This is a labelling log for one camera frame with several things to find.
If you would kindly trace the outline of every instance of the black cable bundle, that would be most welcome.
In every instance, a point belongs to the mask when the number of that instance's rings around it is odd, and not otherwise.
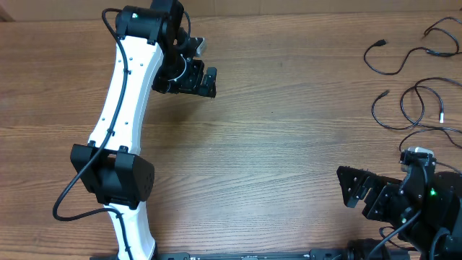
[[[444,30],[444,29],[441,29],[441,28],[438,28],[438,27],[435,27],[435,25],[439,24],[440,22],[444,21],[444,20],[453,20],[453,21],[456,21],[458,23],[460,23],[462,25],[462,21],[460,21],[459,19],[457,18],[454,18],[454,17],[445,17],[445,18],[442,18],[441,20],[439,20],[438,22],[434,23],[432,26],[428,27],[425,31],[424,31],[424,37],[426,37],[430,32],[434,31],[434,30],[437,30],[437,31],[440,31],[440,32],[443,32],[445,33],[447,36],[451,37],[451,39],[453,39],[454,43],[456,44],[456,51],[453,52],[453,53],[445,53],[445,52],[439,52],[439,51],[434,51],[432,49],[429,49],[429,48],[426,48],[426,47],[416,47],[416,48],[413,48],[411,49],[407,54],[406,56],[404,57],[404,60],[403,62],[401,63],[401,66],[399,67],[399,69],[395,72],[383,72],[383,71],[380,71],[376,68],[374,68],[372,65],[370,65],[369,61],[367,61],[366,59],[366,55],[367,53],[370,51],[370,49],[374,48],[374,47],[381,47],[381,46],[384,46],[385,44],[387,44],[387,41],[386,40],[379,40],[377,41],[376,43],[372,44],[369,48],[367,48],[367,50],[364,52],[364,62],[374,71],[374,72],[377,72],[379,74],[382,74],[382,75],[396,75],[398,74],[404,67],[404,64],[406,63],[407,61],[407,58],[411,55],[412,52],[414,51],[418,51],[418,50],[423,50],[423,51],[426,51],[428,54],[430,55],[433,55],[433,56],[437,56],[437,57],[452,57],[454,55],[457,55],[457,54],[461,54],[461,52],[459,52],[459,42],[457,40],[456,37],[454,37],[452,34],[450,34],[447,30]]]

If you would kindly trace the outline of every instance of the wood grain surface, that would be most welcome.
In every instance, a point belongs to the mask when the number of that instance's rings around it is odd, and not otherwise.
[[[388,124],[403,126],[401,93],[425,77],[462,80],[462,57],[413,53],[452,51],[453,42],[424,29],[459,13],[306,14],[193,19],[205,36],[206,66],[218,68],[217,98],[151,93],[141,156],[156,167],[149,224],[161,252],[236,253],[345,247],[379,238],[384,223],[366,220],[364,204],[343,205],[340,165],[403,178],[398,143],[410,131],[386,130],[370,115],[372,101]],[[443,28],[462,39],[462,28]],[[85,144],[103,108],[115,43],[101,21],[0,24],[0,259],[88,259],[118,247],[106,214],[58,222],[51,208],[76,174],[69,154]],[[445,125],[462,129],[461,90],[429,82],[445,102]],[[424,92],[425,123],[437,124],[438,103]],[[415,94],[405,99],[420,113]],[[461,151],[442,134],[406,145],[435,151],[462,168]],[[101,207],[81,182],[60,208],[73,215]]]

